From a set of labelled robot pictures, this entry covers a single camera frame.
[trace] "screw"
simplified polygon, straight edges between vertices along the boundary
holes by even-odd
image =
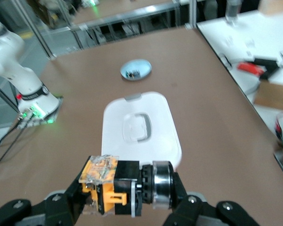
[[[60,200],[60,199],[61,199],[61,196],[59,196],[58,194],[55,197],[52,198],[52,200],[55,201],[55,202]]]
[[[197,202],[197,199],[196,199],[195,196],[190,196],[188,200],[189,200],[189,202],[191,202],[191,203]]]
[[[23,202],[18,201],[13,207],[14,207],[15,209],[19,209],[19,208],[22,207],[23,205],[24,205]]]
[[[227,209],[227,210],[232,210],[233,206],[231,204],[229,204],[228,202],[225,202],[222,204],[223,208]]]

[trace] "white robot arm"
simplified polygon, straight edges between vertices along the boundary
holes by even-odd
[[[20,92],[18,109],[21,115],[33,112],[44,119],[53,113],[59,100],[54,97],[30,68],[18,62],[24,50],[24,41],[0,23],[0,77],[11,82]]]

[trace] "clear cup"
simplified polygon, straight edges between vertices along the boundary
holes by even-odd
[[[235,25],[241,9],[242,0],[227,0],[225,19],[229,25]]]

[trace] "white plastic lid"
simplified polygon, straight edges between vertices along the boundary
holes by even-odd
[[[103,119],[105,154],[140,165],[170,161],[176,169],[182,152],[166,98],[147,92],[109,103]]]

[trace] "brown table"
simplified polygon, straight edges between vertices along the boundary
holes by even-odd
[[[136,58],[151,62],[150,76],[122,79],[121,66]],[[0,164],[0,206],[15,198],[36,204],[66,189],[87,156],[100,155],[106,105],[156,91],[171,109],[186,190],[203,193],[212,205],[236,201],[261,225],[283,226],[276,138],[198,31],[171,29],[60,56],[41,79],[64,102],[55,123],[26,129]],[[15,135],[4,140],[0,155]],[[168,214],[144,204],[142,217],[81,216],[77,225],[161,225]]]
[[[171,0],[100,0],[96,7],[79,8],[73,21],[74,24],[83,24],[99,20],[108,16],[120,15],[136,9],[163,3],[172,3]]]

